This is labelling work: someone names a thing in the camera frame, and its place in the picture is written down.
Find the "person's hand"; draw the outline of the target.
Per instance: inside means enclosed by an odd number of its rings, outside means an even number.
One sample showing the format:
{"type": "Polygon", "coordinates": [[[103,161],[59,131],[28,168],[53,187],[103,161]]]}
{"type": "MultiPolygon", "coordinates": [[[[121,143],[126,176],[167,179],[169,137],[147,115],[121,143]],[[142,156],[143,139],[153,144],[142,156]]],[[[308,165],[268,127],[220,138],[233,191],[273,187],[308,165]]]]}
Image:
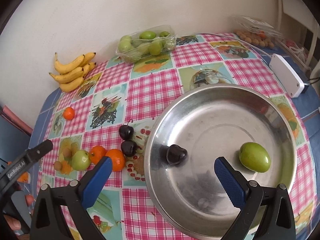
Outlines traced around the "person's hand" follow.
{"type": "Polygon", "coordinates": [[[16,230],[21,230],[20,221],[1,214],[1,239],[18,240],[18,236],[15,233],[16,230]]]}

